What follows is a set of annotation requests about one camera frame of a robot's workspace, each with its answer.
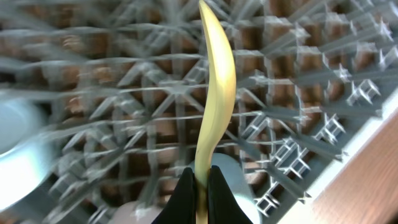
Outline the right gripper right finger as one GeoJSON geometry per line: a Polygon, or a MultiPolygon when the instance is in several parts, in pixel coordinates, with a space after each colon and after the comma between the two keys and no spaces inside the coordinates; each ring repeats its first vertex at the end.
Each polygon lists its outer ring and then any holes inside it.
{"type": "Polygon", "coordinates": [[[218,166],[210,169],[207,200],[209,224],[252,224],[240,209],[218,166]]]}

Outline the light blue small bowl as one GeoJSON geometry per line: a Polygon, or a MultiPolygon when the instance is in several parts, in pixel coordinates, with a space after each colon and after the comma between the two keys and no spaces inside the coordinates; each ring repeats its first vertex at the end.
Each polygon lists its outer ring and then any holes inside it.
{"type": "Polygon", "coordinates": [[[26,100],[1,101],[1,210],[33,192],[51,173],[58,157],[40,133],[46,114],[26,100]]]}

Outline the pink plastic cup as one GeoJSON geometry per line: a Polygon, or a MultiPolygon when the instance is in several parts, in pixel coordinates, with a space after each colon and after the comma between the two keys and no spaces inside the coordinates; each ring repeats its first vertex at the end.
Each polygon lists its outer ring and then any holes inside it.
{"type": "Polygon", "coordinates": [[[108,224],[151,224],[161,211],[156,205],[144,208],[139,202],[128,202],[116,210],[108,224]]]}

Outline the light blue plastic cup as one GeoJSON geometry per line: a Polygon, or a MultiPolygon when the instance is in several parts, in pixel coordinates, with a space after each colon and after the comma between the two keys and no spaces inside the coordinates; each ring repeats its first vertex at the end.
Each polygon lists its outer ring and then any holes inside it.
{"type": "MultiPolygon", "coordinates": [[[[254,194],[244,178],[243,171],[239,163],[232,157],[226,154],[213,154],[211,160],[211,166],[218,166],[230,190],[233,193],[235,200],[237,201],[240,209],[246,214],[246,216],[252,221],[252,224],[262,223],[262,218],[257,211],[254,203],[254,194]]],[[[199,196],[199,199],[205,199],[206,208],[198,207],[196,210],[196,222],[197,223],[208,223],[208,187],[206,195],[199,196]]]]}

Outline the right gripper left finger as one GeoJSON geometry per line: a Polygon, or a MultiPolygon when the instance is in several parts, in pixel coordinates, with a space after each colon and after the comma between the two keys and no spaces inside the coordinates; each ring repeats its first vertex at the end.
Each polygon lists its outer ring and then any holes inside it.
{"type": "Polygon", "coordinates": [[[195,176],[183,170],[172,196],[152,224],[196,224],[195,176]]]}

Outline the yellow plastic spoon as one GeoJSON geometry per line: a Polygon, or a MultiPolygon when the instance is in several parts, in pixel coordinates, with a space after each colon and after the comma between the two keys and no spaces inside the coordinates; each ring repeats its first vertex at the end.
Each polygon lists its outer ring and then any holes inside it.
{"type": "Polygon", "coordinates": [[[228,38],[205,1],[198,3],[208,54],[209,83],[195,153],[196,222],[208,222],[207,193],[213,151],[224,135],[236,97],[236,69],[228,38]]]}

